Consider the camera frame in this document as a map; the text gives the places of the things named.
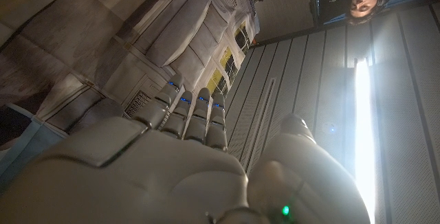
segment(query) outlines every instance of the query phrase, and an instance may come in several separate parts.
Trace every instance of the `wall panel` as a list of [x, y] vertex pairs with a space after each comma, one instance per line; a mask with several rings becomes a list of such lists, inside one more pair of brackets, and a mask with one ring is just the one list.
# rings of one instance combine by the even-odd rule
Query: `wall panel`
[[226, 135], [228, 137], [228, 141], [230, 141], [232, 132], [235, 129], [237, 120], [239, 119], [239, 115], [241, 109], [243, 108], [243, 104], [245, 102], [246, 96], [248, 95], [248, 91], [252, 81], [255, 77], [256, 69], [259, 66], [261, 56], [263, 55], [265, 47], [258, 47], [252, 53], [252, 57], [245, 68], [241, 68], [241, 71], [244, 71], [244, 75], [241, 79], [240, 84], [237, 86], [238, 89], [235, 93], [235, 96], [231, 99], [232, 103], [230, 108], [228, 109], [228, 113], [226, 115]]
[[[276, 93], [280, 86], [281, 77], [283, 75], [285, 63], [287, 61], [287, 55], [289, 53], [291, 41], [292, 40], [279, 42], [278, 47], [276, 48], [276, 52], [274, 54], [274, 58], [272, 59], [273, 63], [272, 66], [270, 67], [269, 74], [267, 77], [267, 82], [264, 86], [264, 90], [266, 91], [266, 89], [269, 87], [270, 84], [269, 79], [274, 78], [275, 79], [275, 83], [273, 86], [274, 92], [272, 94], [272, 97], [268, 100], [266, 106], [268, 115], [265, 115], [260, 122], [257, 122], [259, 119], [255, 119], [254, 123], [251, 126], [250, 135], [248, 137], [248, 141], [246, 142], [247, 146], [244, 148], [244, 153], [243, 156], [241, 157], [241, 164], [245, 166], [245, 170], [247, 169], [250, 161], [254, 161], [255, 160], [254, 158], [259, 154], [261, 154], [261, 150], [263, 148], [264, 141], [266, 138], [266, 132], [269, 127], [268, 124], [270, 123], [270, 117], [272, 116], [272, 111], [274, 108]], [[259, 111], [263, 112], [263, 108], [265, 108], [265, 106], [263, 101], [261, 101], [257, 108], [257, 113]]]
[[262, 98], [263, 87], [267, 80], [267, 74], [273, 62], [272, 59], [277, 45], [278, 44], [275, 43], [265, 47], [264, 53], [261, 56], [261, 62], [259, 63], [258, 69], [256, 69], [255, 76], [250, 87], [247, 88], [248, 94], [247, 97], [245, 97], [245, 102], [240, 111], [236, 127], [232, 131], [231, 138], [229, 139], [228, 151], [237, 159], [240, 159], [241, 157], [250, 132], [250, 127], [256, 116], [256, 108]]
[[315, 140], [341, 164], [344, 152], [345, 27], [327, 31]]
[[318, 97], [322, 51], [324, 48], [324, 33], [317, 32], [309, 35], [298, 96], [296, 96], [294, 107], [294, 113], [306, 122], [311, 131], [314, 129], [316, 98]]
[[429, 146], [434, 146], [432, 163], [438, 165], [440, 162], [440, 106], [438, 105], [440, 33], [429, 7], [402, 12], [400, 17], [429, 130], [431, 139]]
[[232, 84], [231, 89], [228, 92], [228, 96], [225, 99], [225, 114], [226, 115], [228, 114], [229, 107], [231, 106], [231, 103], [235, 97], [235, 94], [237, 93], [237, 89], [240, 86], [241, 80], [243, 79], [243, 75], [245, 74], [246, 67], [248, 66], [248, 63], [252, 57], [253, 52], [254, 52], [254, 49], [249, 49], [247, 51], [246, 57], [243, 60], [243, 62], [241, 63], [240, 70], [237, 73], [237, 75], [235, 76], [234, 84]]
[[438, 223], [439, 200], [395, 14], [373, 21], [373, 38], [391, 218], [393, 223]]

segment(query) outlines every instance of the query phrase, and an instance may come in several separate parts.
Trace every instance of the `wall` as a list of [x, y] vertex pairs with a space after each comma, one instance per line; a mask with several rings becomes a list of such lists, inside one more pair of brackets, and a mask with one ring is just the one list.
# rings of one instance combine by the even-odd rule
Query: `wall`
[[440, 223], [439, 16], [436, 3], [249, 51], [226, 100], [230, 154], [251, 171], [294, 112], [354, 174], [354, 65], [367, 58], [376, 223]]

